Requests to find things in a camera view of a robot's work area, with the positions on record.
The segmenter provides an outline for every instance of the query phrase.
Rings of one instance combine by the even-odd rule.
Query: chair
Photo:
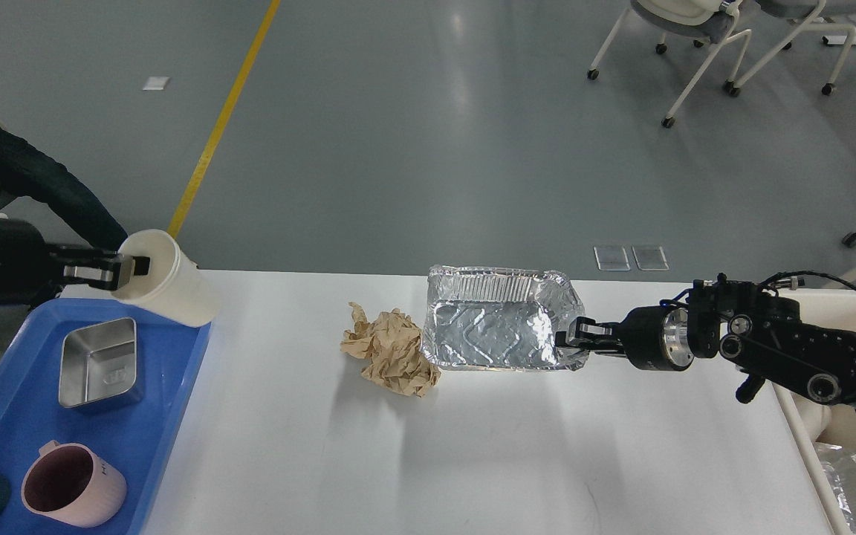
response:
[[[674,33],[682,37],[689,37],[694,40],[697,47],[703,43],[710,43],[709,54],[702,62],[701,67],[693,75],[689,84],[683,89],[682,94],[676,99],[675,104],[662,120],[662,126],[669,129],[675,125],[675,113],[679,110],[679,106],[686,100],[689,93],[696,86],[699,78],[713,63],[716,54],[724,45],[733,41],[742,40],[742,50],[735,60],[735,65],[731,74],[728,75],[727,83],[735,79],[738,68],[742,64],[742,58],[745,56],[748,40],[751,38],[751,30],[735,31],[739,22],[740,9],[739,5],[743,0],[734,0],[723,2],[721,0],[629,0],[629,6],[623,11],[616,20],[614,27],[609,31],[606,41],[597,52],[597,57],[590,65],[590,71],[587,72],[588,80],[595,80],[599,76],[599,64],[606,53],[609,44],[616,37],[619,28],[623,21],[629,17],[630,13],[636,13],[641,18],[660,28],[664,33],[659,39],[659,43],[655,47],[656,54],[665,54],[666,52],[666,35]]]
[[[847,54],[854,44],[856,37],[856,27],[853,24],[845,23],[838,24],[831,19],[835,16],[846,16],[856,14],[856,0],[755,0],[765,13],[780,19],[787,19],[794,24],[794,28],[785,35],[782,40],[775,44],[768,53],[766,53],[758,63],[750,70],[746,71],[742,77],[733,82],[726,82],[724,89],[733,97],[736,97],[742,91],[743,85],[746,84],[756,72],[765,67],[765,64],[771,61],[771,58],[778,54],[778,51],[788,50],[791,48],[791,40],[802,31],[838,31],[845,33],[846,39],[843,42],[841,54],[838,57],[837,63],[834,64],[831,70],[831,76],[828,82],[821,88],[822,94],[830,95],[834,91],[835,82],[838,74],[841,74],[843,63],[847,59]],[[819,22],[818,19],[823,18],[825,22]],[[825,44],[828,44],[828,38],[823,38]]]

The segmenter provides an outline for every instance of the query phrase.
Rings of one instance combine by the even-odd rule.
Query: chair caster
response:
[[[841,243],[847,248],[856,246],[856,233],[847,233],[845,237],[841,238]]]

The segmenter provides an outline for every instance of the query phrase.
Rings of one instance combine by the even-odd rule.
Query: chair leg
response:
[[[619,27],[622,26],[623,21],[626,20],[626,17],[629,16],[629,11],[632,11],[630,7],[623,10],[623,14],[619,15],[619,18],[616,19],[616,24],[612,25],[612,30],[609,31],[609,35],[607,35],[606,41],[603,41],[602,47],[600,47],[600,51],[597,52],[597,57],[594,58],[592,64],[590,64],[590,71],[596,71],[597,67],[600,65],[600,61],[603,59],[603,55],[606,53],[607,48],[609,48],[609,43],[612,43],[614,37],[616,37],[616,33],[619,31]]]
[[[707,70],[707,68],[709,68],[709,65],[713,63],[713,59],[716,58],[716,54],[719,54],[719,51],[722,50],[723,44],[724,42],[717,45],[711,45],[709,47],[709,55],[706,56],[706,60],[702,62],[701,67],[699,67],[699,70],[695,72],[692,80],[689,81],[689,84],[686,84],[686,88],[683,89],[682,94],[679,94],[679,98],[676,99],[675,104],[672,105],[672,108],[669,108],[669,111],[666,112],[666,117],[663,119],[663,126],[666,126],[666,124],[669,123],[669,125],[666,126],[667,129],[672,126],[673,122],[675,122],[669,121],[669,119],[675,117],[675,113],[679,110],[679,106],[682,106],[682,103],[686,101],[686,97],[689,96],[689,93],[696,86],[696,83],[699,81],[699,78],[701,78],[702,74]]]
[[[843,63],[845,63],[847,59],[847,54],[850,54],[850,48],[854,45],[854,39],[856,39],[856,26],[853,24],[815,24],[813,30],[843,31],[847,35],[845,42],[843,42],[841,47],[841,55],[839,55],[837,63],[834,64],[830,78],[828,78],[828,83],[833,85],[838,79],[838,74],[841,74]]]
[[[656,43],[656,54],[662,55],[665,54],[668,50],[669,47],[666,46],[666,33],[663,33],[661,36],[659,36],[659,42]]]
[[[738,52],[738,58],[735,59],[735,65],[731,68],[731,74],[728,75],[727,82],[735,82],[735,76],[738,75],[738,70],[742,66],[742,60],[745,58],[745,51],[748,48],[748,42],[751,41],[751,29],[739,31],[726,40],[726,44],[741,38],[742,49]]]
[[[750,70],[746,71],[746,74],[743,74],[741,78],[735,81],[735,84],[730,89],[741,88],[742,85],[745,85],[746,82],[756,74],[756,72],[761,71],[762,68],[765,67],[765,65],[767,65],[768,62],[771,61],[771,58],[775,57],[775,54],[778,54],[778,52],[781,51],[782,48],[785,47],[785,45],[791,43],[791,40],[794,39],[795,35],[802,33],[802,31],[804,31],[805,28],[808,27],[808,25],[811,24],[812,21],[818,18],[818,15],[821,13],[821,10],[825,9],[826,2],[828,2],[828,0],[818,0],[818,5],[815,6],[814,10],[812,10],[811,13],[809,13],[808,16],[806,16],[805,19],[801,21],[801,24],[798,24],[798,26],[794,27],[793,30],[789,31],[788,35],[785,35],[784,39],[778,41],[778,43],[775,44],[774,47],[771,47],[771,50],[765,52],[765,55],[762,56],[760,60],[758,60],[758,63],[752,65]]]

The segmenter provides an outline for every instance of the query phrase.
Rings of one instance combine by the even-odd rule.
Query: white plastic cup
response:
[[[170,234],[156,228],[141,230],[131,234],[118,251],[150,258],[148,274],[132,277],[111,292],[118,301],[189,326],[208,324],[217,316],[220,295]]]

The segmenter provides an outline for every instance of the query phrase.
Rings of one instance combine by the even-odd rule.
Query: crumpled brown paper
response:
[[[421,329],[411,316],[397,308],[366,318],[356,302],[350,302],[354,331],[346,331],[339,348],[357,359],[370,359],[363,377],[403,396],[421,398],[438,382],[441,370],[421,353]]]

